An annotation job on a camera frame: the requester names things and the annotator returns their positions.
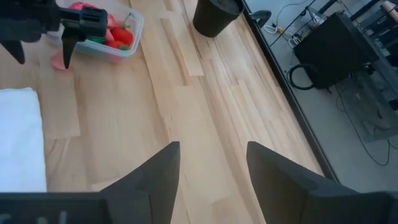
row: wooden tabletop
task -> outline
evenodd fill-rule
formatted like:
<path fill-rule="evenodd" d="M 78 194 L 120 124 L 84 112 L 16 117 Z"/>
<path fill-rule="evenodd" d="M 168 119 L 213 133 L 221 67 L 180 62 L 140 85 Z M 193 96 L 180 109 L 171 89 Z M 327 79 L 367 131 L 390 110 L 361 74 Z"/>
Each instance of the wooden tabletop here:
<path fill-rule="evenodd" d="M 243 16 L 209 39 L 192 26 L 195 0 L 121 3 L 145 17 L 124 63 L 75 54 L 55 71 L 45 37 L 24 45 L 25 65 L 1 49 L 0 87 L 39 94 L 49 191 L 101 190 L 180 141 L 173 223 L 264 223 L 248 141 L 321 171 Z"/>

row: plastic container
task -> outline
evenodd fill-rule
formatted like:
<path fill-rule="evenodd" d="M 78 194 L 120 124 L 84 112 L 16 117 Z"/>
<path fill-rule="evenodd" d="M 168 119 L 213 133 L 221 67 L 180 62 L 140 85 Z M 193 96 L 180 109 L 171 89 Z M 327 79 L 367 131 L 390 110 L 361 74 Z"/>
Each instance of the plastic container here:
<path fill-rule="evenodd" d="M 110 0 L 63 0 L 63 3 L 61 0 L 57 2 L 58 5 L 62 7 L 69 7 L 74 2 L 93 4 L 98 8 L 105 9 L 109 14 L 112 14 L 114 18 L 119 21 L 124 21 L 125 18 L 129 14 L 131 14 L 131 16 L 126 21 L 126 24 L 130 25 L 130 28 L 127 29 L 134 35 L 134 40 L 129 50 L 119 50 L 90 40 L 86 40 L 84 42 L 79 42 L 76 44 L 76 52 L 83 52 L 85 54 L 103 58 L 111 62 L 121 62 L 129 58 L 136 52 L 139 40 L 141 39 L 142 28 L 144 26 L 144 17 L 139 12 Z M 63 26 L 61 26 L 58 32 L 49 32 L 47 34 L 48 41 L 52 44 L 62 46 L 62 31 Z"/>

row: black cup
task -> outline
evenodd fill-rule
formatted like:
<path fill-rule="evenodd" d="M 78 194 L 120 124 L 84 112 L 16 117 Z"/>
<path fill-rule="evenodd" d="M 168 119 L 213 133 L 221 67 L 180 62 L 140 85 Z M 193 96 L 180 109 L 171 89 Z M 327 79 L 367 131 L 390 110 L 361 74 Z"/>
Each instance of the black cup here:
<path fill-rule="evenodd" d="M 200 34 L 207 37 L 217 36 L 243 12 L 242 0 L 224 0 L 236 2 L 239 12 L 228 12 L 227 9 L 213 3 L 214 1 L 220 0 L 198 0 L 197 9 L 193 17 L 193 26 Z"/>

